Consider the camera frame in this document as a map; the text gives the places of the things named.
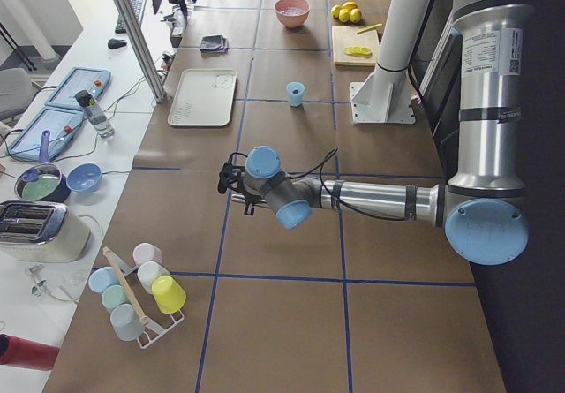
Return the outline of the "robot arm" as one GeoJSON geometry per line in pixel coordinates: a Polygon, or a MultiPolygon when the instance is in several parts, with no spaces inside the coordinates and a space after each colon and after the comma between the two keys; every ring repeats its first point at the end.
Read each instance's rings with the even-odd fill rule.
{"type": "Polygon", "coordinates": [[[528,242],[515,173],[524,22],[537,0],[453,0],[446,29],[462,39],[458,169],[443,185],[376,185],[291,176],[278,153],[252,149],[241,166],[226,162],[220,193],[233,191],[252,214],[259,203],[293,229],[314,208],[351,210],[389,221],[426,220],[441,227],[467,261],[499,265],[528,242]]]}

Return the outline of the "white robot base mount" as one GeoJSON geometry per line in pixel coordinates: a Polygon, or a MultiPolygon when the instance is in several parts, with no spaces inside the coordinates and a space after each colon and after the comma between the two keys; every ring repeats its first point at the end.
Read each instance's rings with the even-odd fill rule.
{"type": "Polygon", "coordinates": [[[352,121],[354,124],[406,124],[416,122],[411,107],[411,88],[407,81],[402,85],[390,84],[375,93],[364,90],[364,82],[349,85],[352,121]]]}

